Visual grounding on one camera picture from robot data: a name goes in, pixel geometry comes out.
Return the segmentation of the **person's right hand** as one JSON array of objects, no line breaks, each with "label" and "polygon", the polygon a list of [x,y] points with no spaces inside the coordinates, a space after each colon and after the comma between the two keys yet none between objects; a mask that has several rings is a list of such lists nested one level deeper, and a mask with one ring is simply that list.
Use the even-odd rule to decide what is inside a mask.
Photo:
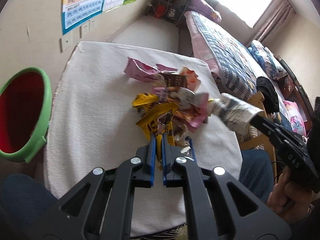
[{"label": "person's right hand", "polygon": [[294,183],[286,166],[270,193],[267,206],[289,224],[302,221],[311,211],[311,203],[319,199],[319,193]]}]

